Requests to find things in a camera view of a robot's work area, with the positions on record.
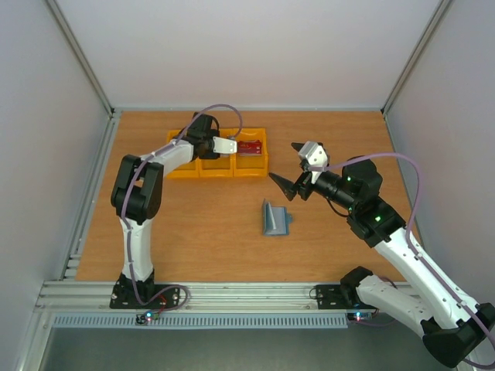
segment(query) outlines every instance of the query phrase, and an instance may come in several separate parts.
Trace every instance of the orange wooden surface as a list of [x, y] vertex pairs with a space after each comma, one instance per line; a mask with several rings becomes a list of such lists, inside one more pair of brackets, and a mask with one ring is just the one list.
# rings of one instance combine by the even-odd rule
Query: orange wooden surface
[[[223, 128], [237, 127], [235, 114], [213, 113]], [[77, 272], [81, 281], [114, 281], [124, 261], [121, 226], [110, 204], [121, 158], [142, 155], [165, 143], [168, 130], [184, 127], [191, 112], [124, 112], [104, 175]], [[269, 169], [295, 180], [300, 174], [292, 141], [321, 141], [337, 163], [356, 155], [390, 151], [379, 112], [243, 113], [245, 126], [266, 128]], [[410, 208], [397, 162], [376, 162], [384, 177], [382, 197], [405, 219]], [[290, 235], [263, 237], [263, 198], [287, 206]], [[152, 261], [157, 281], [337, 281], [363, 265], [379, 275], [401, 275], [346, 220], [314, 194], [291, 203], [270, 178], [167, 179], [162, 207], [153, 221]]]

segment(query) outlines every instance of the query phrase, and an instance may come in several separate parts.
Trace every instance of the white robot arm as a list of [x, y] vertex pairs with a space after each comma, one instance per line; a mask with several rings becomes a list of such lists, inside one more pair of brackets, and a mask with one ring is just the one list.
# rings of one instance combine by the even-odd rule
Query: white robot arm
[[[197, 157], [214, 160], [221, 154], [237, 152], [237, 142], [221, 138], [219, 128], [212, 128], [213, 122], [217, 122], [213, 116], [201, 114], [182, 138], [173, 139], [159, 152], [141, 157], [127, 155], [122, 159], [111, 204], [118, 216], [125, 209], [125, 220], [120, 219], [125, 262], [114, 286], [111, 308], [142, 308], [136, 298], [134, 284], [141, 302], [150, 301], [157, 292], [150, 251], [152, 222], [161, 204], [163, 178]], [[136, 172], [139, 172], [138, 180], [142, 180], [142, 185], [131, 184]]]
[[486, 337], [472, 317], [475, 315], [489, 331], [495, 324], [495, 308], [490, 303], [479, 304], [462, 291], [412, 234], [407, 240], [405, 221], [379, 196], [382, 178], [370, 159], [349, 161], [340, 176], [325, 171], [329, 159], [322, 144], [308, 141], [304, 145], [292, 143], [292, 147], [301, 159], [302, 174], [296, 182], [269, 174], [287, 198], [292, 200], [299, 194], [307, 200], [316, 192], [332, 208], [336, 203], [348, 210], [347, 215], [340, 215], [346, 217], [354, 234], [390, 261], [421, 299], [358, 267], [340, 281], [350, 309], [363, 303], [387, 312], [421, 336], [438, 361], [457, 366]]

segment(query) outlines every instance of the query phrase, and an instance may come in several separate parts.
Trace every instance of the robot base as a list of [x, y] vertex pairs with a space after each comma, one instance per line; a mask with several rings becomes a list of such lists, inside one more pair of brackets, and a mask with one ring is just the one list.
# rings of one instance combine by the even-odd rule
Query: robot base
[[[138, 281], [138, 293], [143, 302], [148, 302], [157, 292], [167, 288], [169, 284], [155, 284], [155, 271], [149, 276], [146, 281]], [[161, 296], [166, 300], [165, 309], [174, 308], [180, 301], [180, 290], [172, 288], [164, 291]], [[115, 282], [114, 289], [111, 293], [110, 308], [111, 309], [161, 309], [163, 300], [158, 297], [147, 305], [139, 304], [135, 297], [132, 281], [123, 274], [120, 275]]]
[[356, 311], [375, 310], [371, 305], [353, 301], [344, 294], [340, 284], [317, 284], [315, 287], [318, 309], [349, 309]]

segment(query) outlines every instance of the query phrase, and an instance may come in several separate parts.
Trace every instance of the purple cable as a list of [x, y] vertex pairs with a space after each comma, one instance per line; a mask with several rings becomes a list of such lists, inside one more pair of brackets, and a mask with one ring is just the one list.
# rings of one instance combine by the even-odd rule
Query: purple cable
[[389, 284], [392, 285], [393, 288], [397, 288], [396, 284], [390, 278], [385, 276], [378, 276], [378, 278], [380, 278], [382, 281], [388, 282]]
[[[211, 105], [209, 107], [204, 108], [196, 116], [193, 117], [193, 119], [191, 120], [191, 122], [188, 123], [188, 125], [182, 130], [182, 132], [180, 133], [180, 135], [177, 137], [177, 139], [175, 140], [175, 143], [178, 143], [180, 141], [180, 139], [183, 137], [183, 135], [187, 132], [187, 129], [189, 128], [189, 126], [191, 126], [193, 124], [193, 122], [196, 121], [199, 116], [201, 116], [201, 114], [204, 114], [207, 111], [212, 110], [214, 108], [218, 108], [218, 107], [230, 108], [239, 117], [239, 130], [234, 135], [234, 137], [237, 137], [241, 133], [242, 126], [243, 126], [243, 121], [242, 121], [241, 113], [237, 110], [237, 108], [235, 108], [235, 107], [233, 107], [233, 106], [231, 106], [229, 104], [213, 104], [213, 105]], [[173, 146], [174, 146], [174, 143], [168, 143], [168, 144], [164, 145], [163, 147], [157, 149], [155, 152], [152, 152], [150, 155], [146, 156], [141, 161], [141, 164], [138, 166], [138, 168], [136, 169], [136, 171], [134, 173], [134, 176], [131, 179], [131, 182], [130, 182], [130, 185], [131, 186], [129, 186], [127, 192], [125, 193], [124, 203], [122, 204], [122, 212], [121, 212], [121, 219], [124, 221], [124, 224], [127, 227], [126, 240], [127, 240], [127, 257], [128, 257], [128, 262], [129, 262], [129, 271], [131, 273], [131, 281], [132, 281], [132, 287], [134, 289], [134, 295], [135, 295], [136, 300], [138, 301], [138, 303], [140, 305], [147, 305], [147, 304], [151, 303], [152, 301], [154, 301], [163, 292], [165, 292], [167, 290], [171, 290], [173, 288], [182, 289], [186, 293], [186, 297], [184, 298], [184, 300], [183, 300], [182, 303], [180, 303], [179, 305], [177, 305], [174, 308], [167, 308], [167, 309], [164, 309], [163, 311], [173, 311], [173, 310], [179, 309], [182, 306], [184, 306], [184, 304], [187, 303], [187, 301], [191, 297], [191, 291], [186, 286], [182, 286], [181, 284], [174, 284], [174, 285], [168, 286], [167, 288], [164, 288], [164, 289], [160, 290], [158, 293], [156, 293], [147, 302], [144, 302], [143, 300], [141, 300], [141, 298], [139, 297], [139, 293], [138, 293], [138, 285], [136, 284], [136, 279], [135, 279], [135, 274], [134, 274], [134, 267], [132, 265], [133, 264], [133, 261], [132, 261], [132, 252], [131, 252], [131, 233], [132, 233], [132, 229], [131, 229], [131, 224], [127, 221], [127, 218], [125, 217], [125, 214], [127, 212], [127, 205], [129, 204], [129, 198], [131, 197], [132, 188], [133, 188], [134, 184], [136, 183], [136, 181], [138, 180], [139, 175], [142, 172], [142, 169], [154, 157], [156, 157], [157, 155], [162, 155], [163, 153], [165, 153], [168, 150], [172, 149]]]
[[[414, 202], [413, 207], [412, 207], [411, 216], [409, 217], [408, 225], [406, 226], [405, 239], [408, 243], [408, 247], [415, 253], [415, 255], [418, 255], [418, 250], [416, 249], [414, 244], [411, 242], [411, 230], [412, 230], [412, 226], [413, 226], [414, 219], [416, 216], [416, 212], [418, 211], [418, 201], [422, 197], [422, 173], [421, 173], [421, 170], [419, 169], [419, 165], [416, 161], [414, 161], [412, 158], [409, 158], [408, 156], [403, 155], [401, 153], [381, 152], [381, 153], [374, 153], [372, 155], [366, 155], [366, 156], [361, 156], [358, 158], [353, 158], [352, 160], [341, 162], [340, 164], [336, 164], [336, 165], [330, 165], [330, 166], [326, 166], [326, 167], [314, 166], [314, 167], [311, 167], [310, 169], [313, 171], [319, 171], [319, 172], [320, 171], [329, 171], [329, 170], [333, 170], [335, 168], [342, 168], [343, 166], [352, 165], [352, 164], [355, 164], [357, 162], [362, 162], [365, 160], [369, 160], [372, 158], [378, 158], [378, 157], [400, 158], [400, 159], [403, 159], [403, 160], [409, 162], [415, 168], [416, 177], [418, 180], [418, 188], [416, 190], [416, 198], [415, 198], [415, 202]], [[478, 316], [467, 306], [467, 304], [461, 299], [461, 297], [458, 296], [458, 294], [453, 289], [451, 289], [449, 284], [447, 284], [447, 282], [440, 276], [440, 274], [438, 274], [438, 272], [435, 270], [435, 268], [433, 268], [424, 257], [419, 256], [418, 259], [425, 265], [426, 269], [429, 270], [429, 272], [438, 280], [438, 282], [440, 282], [440, 284], [448, 291], [448, 293], [451, 294], [452, 297], [471, 316], [471, 318], [474, 320], [474, 322], [481, 328], [483, 333], [489, 339], [489, 341], [493, 347], [493, 350], [495, 350], [495, 336], [490, 333], [488, 328], [486, 328], [486, 326], [481, 322], [481, 320], [478, 318]], [[478, 369], [495, 369], [495, 361], [493, 361], [489, 365], [480, 365], [478, 363], [470, 361], [469, 359], [464, 359], [464, 362], [466, 362], [468, 365], [477, 367]]]

